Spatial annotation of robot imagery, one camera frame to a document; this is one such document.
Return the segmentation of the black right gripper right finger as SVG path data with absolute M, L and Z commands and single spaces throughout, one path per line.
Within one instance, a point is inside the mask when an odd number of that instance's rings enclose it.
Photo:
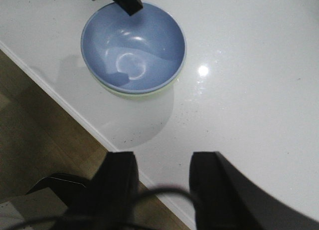
M 281 203 L 219 152 L 194 152 L 189 187 L 200 201 L 198 230 L 317 230 L 319 223 Z

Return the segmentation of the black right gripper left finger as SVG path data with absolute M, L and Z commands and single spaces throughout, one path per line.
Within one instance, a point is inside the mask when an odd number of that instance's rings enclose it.
M 126 230 L 127 213 L 138 191 L 138 167 L 132 152 L 108 152 L 87 189 L 67 211 L 68 215 L 92 217 L 92 221 L 66 223 L 65 230 Z

